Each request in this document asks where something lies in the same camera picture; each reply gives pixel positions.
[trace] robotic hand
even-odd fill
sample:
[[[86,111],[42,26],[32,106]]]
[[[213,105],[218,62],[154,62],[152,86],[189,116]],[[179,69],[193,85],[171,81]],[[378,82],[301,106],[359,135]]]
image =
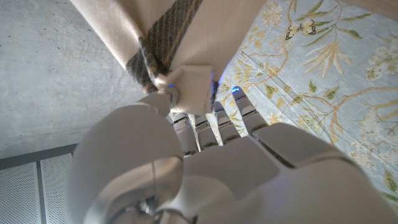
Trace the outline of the robotic hand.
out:
[[[203,116],[191,125],[174,114],[170,125],[172,87],[97,123],[68,178],[75,223],[398,223],[339,150],[288,124],[268,126],[240,87],[232,92],[249,135],[216,102],[223,146]]]

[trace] floral patterned fabric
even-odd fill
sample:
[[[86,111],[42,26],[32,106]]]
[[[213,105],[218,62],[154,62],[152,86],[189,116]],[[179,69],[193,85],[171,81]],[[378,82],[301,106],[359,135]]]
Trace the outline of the floral patterned fabric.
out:
[[[270,0],[217,97],[245,135],[235,85],[268,123],[301,127],[349,155],[398,208],[397,22],[339,0]]]

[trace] concrete wall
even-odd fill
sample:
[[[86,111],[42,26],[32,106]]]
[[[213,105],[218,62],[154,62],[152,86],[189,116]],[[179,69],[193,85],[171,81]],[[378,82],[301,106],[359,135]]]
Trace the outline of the concrete wall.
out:
[[[69,1],[0,1],[0,159],[74,144],[143,97]]]

